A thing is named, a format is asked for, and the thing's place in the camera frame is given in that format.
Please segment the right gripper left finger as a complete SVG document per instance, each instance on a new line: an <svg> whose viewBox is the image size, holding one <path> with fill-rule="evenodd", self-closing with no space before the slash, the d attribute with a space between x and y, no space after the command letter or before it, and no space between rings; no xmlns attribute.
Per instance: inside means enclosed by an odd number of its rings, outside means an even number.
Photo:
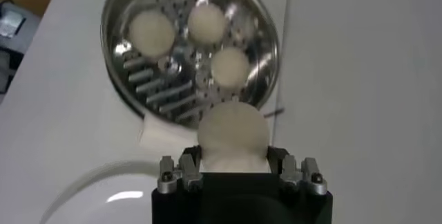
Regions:
<svg viewBox="0 0 442 224"><path fill-rule="evenodd" d="M202 159L201 146L186 148L175 165L171 156L162 156L157 190L161 194L172 194L178 190L181 180L185 191L197 192L202 188L203 175L200 172Z"/></svg>

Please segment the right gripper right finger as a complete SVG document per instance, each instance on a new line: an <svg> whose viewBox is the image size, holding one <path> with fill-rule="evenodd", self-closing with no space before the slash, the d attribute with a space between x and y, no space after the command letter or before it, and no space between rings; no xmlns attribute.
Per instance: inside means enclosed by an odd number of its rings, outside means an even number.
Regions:
<svg viewBox="0 0 442 224"><path fill-rule="evenodd" d="M305 158L298 167L295 156L286 149L268 147L267 162L271 173L279 175L283 183L295 191L304 189L316 196L324 196L328 192L327 181L315 158Z"/></svg>

